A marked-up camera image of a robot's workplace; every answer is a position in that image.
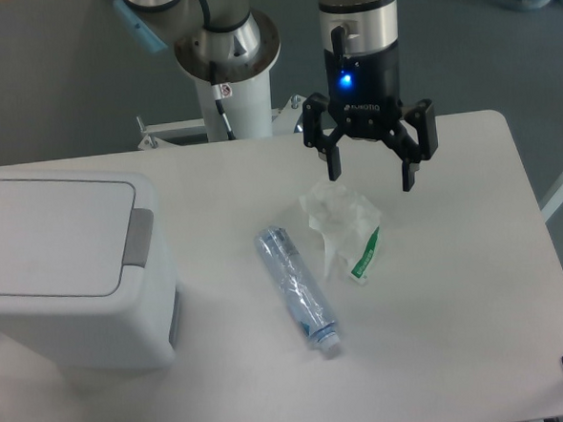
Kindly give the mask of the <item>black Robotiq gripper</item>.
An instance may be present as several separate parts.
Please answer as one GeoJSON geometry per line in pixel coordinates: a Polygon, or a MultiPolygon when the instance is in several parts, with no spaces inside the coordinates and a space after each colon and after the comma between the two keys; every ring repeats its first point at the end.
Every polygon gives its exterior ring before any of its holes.
{"type": "Polygon", "coordinates": [[[344,55],[324,53],[329,98],[314,93],[302,103],[302,140],[325,159],[328,178],[341,174],[338,142],[342,136],[383,141],[402,161],[401,184],[409,192],[422,161],[438,148],[435,108],[431,99],[411,106],[400,101],[399,48],[377,53],[344,55]],[[323,132],[322,116],[336,123],[323,132]]]}

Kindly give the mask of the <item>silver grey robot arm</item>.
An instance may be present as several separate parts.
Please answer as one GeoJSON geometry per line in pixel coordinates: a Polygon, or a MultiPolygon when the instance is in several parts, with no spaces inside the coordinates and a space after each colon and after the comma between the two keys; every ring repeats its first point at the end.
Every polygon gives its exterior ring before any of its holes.
{"type": "MultiPolygon", "coordinates": [[[[249,0],[112,0],[141,43],[161,43],[195,82],[212,141],[269,137],[269,73],[280,34],[249,0]]],[[[342,137],[383,142],[402,162],[409,191],[436,152],[434,105],[400,98],[397,0],[319,0],[325,94],[302,103],[302,140],[341,175],[342,137]]]]}

